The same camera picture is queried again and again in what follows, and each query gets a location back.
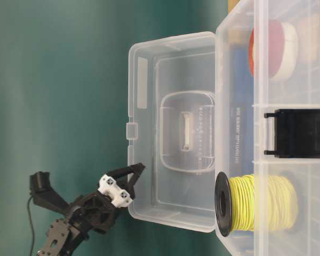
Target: red and white roll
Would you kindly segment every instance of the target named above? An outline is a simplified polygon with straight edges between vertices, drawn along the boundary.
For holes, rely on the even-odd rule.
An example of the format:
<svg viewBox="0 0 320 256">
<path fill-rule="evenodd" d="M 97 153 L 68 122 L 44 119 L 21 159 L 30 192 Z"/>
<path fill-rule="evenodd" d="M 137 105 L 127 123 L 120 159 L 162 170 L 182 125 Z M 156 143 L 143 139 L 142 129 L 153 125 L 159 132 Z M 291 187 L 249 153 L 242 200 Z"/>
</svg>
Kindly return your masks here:
<svg viewBox="0 0 320 256">
<path fill-rule="evenodd" d="M 276 20 L 269 21 L 269 78 L 272 82 L 289 79 L 297 64 L 299 53 L 298 33 L 293 25 Z M 249 43 L 249 66 L 254 75 L 254 30 Z"/>
</svg>

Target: black cable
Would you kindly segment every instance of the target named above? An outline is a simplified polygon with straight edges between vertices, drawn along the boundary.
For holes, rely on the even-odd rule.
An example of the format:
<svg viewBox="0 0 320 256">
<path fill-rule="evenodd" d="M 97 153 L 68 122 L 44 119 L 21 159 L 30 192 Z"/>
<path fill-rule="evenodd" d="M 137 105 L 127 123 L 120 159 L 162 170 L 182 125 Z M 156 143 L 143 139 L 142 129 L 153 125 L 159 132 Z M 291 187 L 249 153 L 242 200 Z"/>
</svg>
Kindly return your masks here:
<svg viewBox="0 0 320 256">
<path fill-rule="evenodd" d="M 31 209 L 30 209 L 30 202 L 33 197 L 30 197 L 30 199 L 27 201 L 27 212 L 28 212 L 28 219 L 30 221 L 30 226 L 31 226 L 31 231 L 32 231 L 32 243 L 31 243 L 31 249 L 30 249 L 30 256 L 32 256 L 33 253 L 33 247 L 34 247 L 34 239 L 35 239 L 35 234 L 34 234 L 34 227 L 32 223 L 32 216 L 31 216 Z"/>
</svg>

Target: black spool flange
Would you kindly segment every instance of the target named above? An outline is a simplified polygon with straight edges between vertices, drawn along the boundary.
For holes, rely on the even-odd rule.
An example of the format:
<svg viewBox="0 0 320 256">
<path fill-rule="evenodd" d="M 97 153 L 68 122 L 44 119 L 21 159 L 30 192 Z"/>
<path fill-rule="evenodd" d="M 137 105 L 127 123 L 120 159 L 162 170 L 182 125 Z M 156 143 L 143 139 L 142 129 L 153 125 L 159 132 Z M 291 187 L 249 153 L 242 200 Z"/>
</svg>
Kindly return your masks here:
<svg viewBox="0 0 320 256">
<path fill-rule="evenodd" d="M 233 204 L 229 179 L 224 172 L 220 172 L 215 181 L 214 206 L 219 231 L 227 237 L 233 224 Z"/>
</svg>

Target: open box lid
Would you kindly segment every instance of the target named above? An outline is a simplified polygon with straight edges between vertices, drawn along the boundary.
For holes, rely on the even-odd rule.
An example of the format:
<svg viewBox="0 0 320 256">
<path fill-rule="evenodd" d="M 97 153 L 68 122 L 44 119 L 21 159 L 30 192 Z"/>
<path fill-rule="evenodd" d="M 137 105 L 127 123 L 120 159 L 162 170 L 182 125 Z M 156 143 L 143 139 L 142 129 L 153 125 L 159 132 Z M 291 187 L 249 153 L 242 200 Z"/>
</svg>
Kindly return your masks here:
<svg viewBox="0 0 320 256">
<path fill-rule="evenodd" d="M 214 33 L 130 49 L 128 165 L 146 166 L 129 206 L 134 218 L 215 229 L 214 88 Z"/>
</svg>

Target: screw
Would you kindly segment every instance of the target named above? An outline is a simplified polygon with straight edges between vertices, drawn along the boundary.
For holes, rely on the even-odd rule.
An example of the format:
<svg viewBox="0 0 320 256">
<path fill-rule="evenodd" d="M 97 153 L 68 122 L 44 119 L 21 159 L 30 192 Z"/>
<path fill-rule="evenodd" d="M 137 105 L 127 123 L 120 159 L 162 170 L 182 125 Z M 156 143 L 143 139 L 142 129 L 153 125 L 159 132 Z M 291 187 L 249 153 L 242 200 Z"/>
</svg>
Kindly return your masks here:
<svg viewBox="0 0 320 256">
<path fill-rule="evenodd" d="M 121 193 L 121 197 L 122 197 L 122 198 L 126 198 L 126 197 L 127 197 L 127 194 L 126 194 L 125 192 L 122 192 L 122 193 Z"/>
</svg>

